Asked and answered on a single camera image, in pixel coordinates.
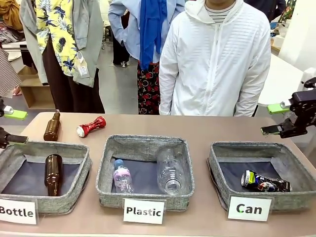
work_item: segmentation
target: pineapple print shirt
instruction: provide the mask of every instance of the pineapple print shirt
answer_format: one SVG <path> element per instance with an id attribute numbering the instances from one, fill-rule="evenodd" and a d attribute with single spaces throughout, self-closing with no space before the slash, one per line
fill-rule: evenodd
<path id="1" fill-rule="evenodd" d="M 74 75 L 77 54 L 71 22 L 73 0 L 36 0 L 37 39 L 41 53 L 51 36 L 57 61 L 67 76 Z"/>

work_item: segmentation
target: blue scarf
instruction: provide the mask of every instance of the blue scarf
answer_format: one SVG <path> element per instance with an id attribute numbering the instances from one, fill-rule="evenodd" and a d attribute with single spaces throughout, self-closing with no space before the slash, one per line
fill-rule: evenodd
<path id="1" fill-rule="evenodd" d="M 166 0 L 142 0 L 140 7 L 140 67 L 153 62 L 154 45 L 160 54 L 162 23 L 167 17 Z"/>

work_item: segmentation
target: blue bottle cap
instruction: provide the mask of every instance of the blue bottle cap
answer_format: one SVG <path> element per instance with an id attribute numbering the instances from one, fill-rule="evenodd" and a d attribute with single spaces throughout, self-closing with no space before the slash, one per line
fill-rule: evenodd
<path id="1" fill-rule="evenodd" d="M 114 169 L 118 169 L 118 167 L 121 166 L 121 165 L 124 165 L 123 160 L 121 160 L 121 159 L 116 159 L 116 160 L 114 161 Z"/>

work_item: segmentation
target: white jacket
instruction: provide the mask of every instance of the white jacket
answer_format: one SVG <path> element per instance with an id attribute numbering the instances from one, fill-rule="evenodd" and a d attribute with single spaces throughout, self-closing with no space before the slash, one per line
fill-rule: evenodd
<path id="1" fill-rule="evenodd" d="M 160 58 L 160 114 L 251 116 L 270 67 L 269 21 L 236 0 L 219 25 L 204 2 L 186 2 L 172 21 Z"/>

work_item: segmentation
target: crushed red can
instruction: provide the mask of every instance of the crushed red can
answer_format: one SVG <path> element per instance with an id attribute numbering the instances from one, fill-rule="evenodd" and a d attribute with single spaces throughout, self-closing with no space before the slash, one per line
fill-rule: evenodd
<path id="1" fill-rule="evenodd" d="M 77 134 L 79 137 L 86 137 L 92 130 L 105 127 L 105 125 L 107 125 L 105 119 L 102 116 L 99 116 L 91 123 L 79 125 L 77 127 Z"/>

